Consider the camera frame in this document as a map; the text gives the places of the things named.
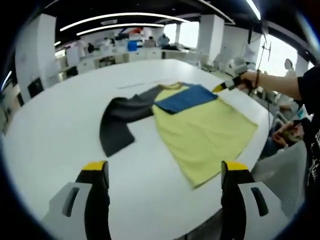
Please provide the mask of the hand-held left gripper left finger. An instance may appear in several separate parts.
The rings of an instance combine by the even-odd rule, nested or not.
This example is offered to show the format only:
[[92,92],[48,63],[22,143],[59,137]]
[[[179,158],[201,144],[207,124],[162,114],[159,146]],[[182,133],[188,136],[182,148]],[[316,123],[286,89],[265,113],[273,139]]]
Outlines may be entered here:
[[49,201],[42,224],[55,240],[109,240],[109,206],[108,162],[90,162]]

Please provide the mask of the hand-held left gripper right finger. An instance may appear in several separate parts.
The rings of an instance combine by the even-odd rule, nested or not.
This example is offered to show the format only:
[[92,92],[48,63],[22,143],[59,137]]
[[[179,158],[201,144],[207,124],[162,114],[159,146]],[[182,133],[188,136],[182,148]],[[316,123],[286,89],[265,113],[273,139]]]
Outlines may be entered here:
[[248,167],[221,162],[221,240],[274,240],[284,228],[280,199]]

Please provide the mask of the person's right hand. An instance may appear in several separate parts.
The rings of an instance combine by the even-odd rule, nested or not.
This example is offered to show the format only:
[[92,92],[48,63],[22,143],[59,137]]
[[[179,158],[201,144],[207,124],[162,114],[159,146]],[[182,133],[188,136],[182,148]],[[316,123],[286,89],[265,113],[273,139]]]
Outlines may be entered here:
[[256,72],[252,72],[255,75],[254,80],[248,79],[245,76],[245,74],[247,73],[249,72],[244,72],[238,76],[239,85],[237,85],[237,89],[240,91],[247,91],[247,95],[250,96],[252,92],[258,87],[257,81],[259,80],[261,71],[257,70]]

